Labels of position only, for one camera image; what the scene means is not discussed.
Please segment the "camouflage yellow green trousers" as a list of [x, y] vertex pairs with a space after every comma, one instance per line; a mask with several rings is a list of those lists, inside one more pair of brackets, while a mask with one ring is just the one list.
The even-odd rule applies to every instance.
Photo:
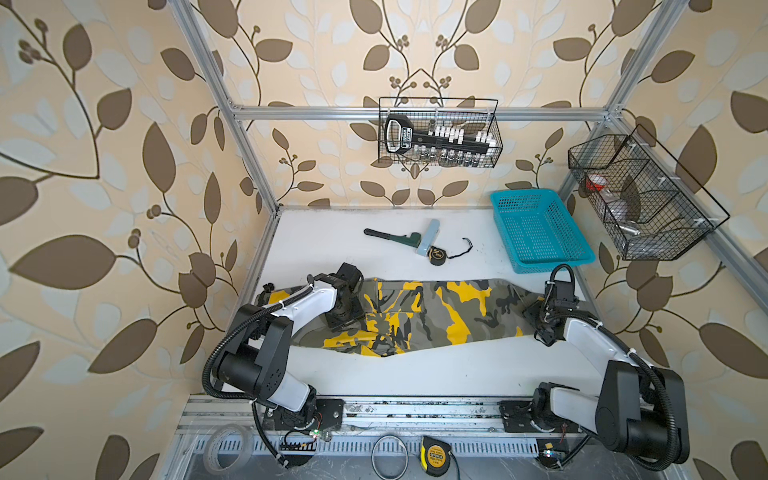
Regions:
[[358, 298], [365, 316], [334, 329], [325, 316], [293, 337], [298, 347], [389, 357], [431, 348], [531, 335], [523, 317], [539, 295], [504, 279], [368, 279]]

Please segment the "teal plastic basket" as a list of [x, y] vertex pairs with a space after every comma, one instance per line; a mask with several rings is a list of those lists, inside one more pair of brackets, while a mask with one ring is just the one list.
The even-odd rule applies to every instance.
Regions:
[[548, 189], [497, 191], [490, 195], [495, 225], [518, 274], [578, 267], [596, 255], [558, 194]]

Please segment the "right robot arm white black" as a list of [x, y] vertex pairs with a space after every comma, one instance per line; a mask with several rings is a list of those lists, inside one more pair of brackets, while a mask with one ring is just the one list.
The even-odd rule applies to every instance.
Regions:
[[[567, 279], [559, 273], [569, 273]], [[575, 277], [566, 264], [556, 266], [542, 294], [514, 292], [512, 304], [546, 347], [565, 342], [575, 347], [601, 378], [598, 394], [556, 382], [542, 382], [529, 401], [499, 405], [507, 433], [584, 432], [607, 450], [627, 455], [650, 471], [685, 463], [690, 455], [685, 386], [680, 375], [643, 359], [584, 309]]]

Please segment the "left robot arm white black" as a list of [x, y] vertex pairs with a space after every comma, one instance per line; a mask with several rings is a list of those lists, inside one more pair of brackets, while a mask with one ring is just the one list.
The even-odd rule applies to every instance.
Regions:
[[203, 367], [205, 393], [273, 409], [290, 429], [317, 423], [316, 389], [287, 372], [292, 340], [318, 317], [336, 329], [364, 319], [362, 282], [361, 271], [344, 263], [333, 274], [308, 276], [307, 283], [285, 299], [241, 306]]

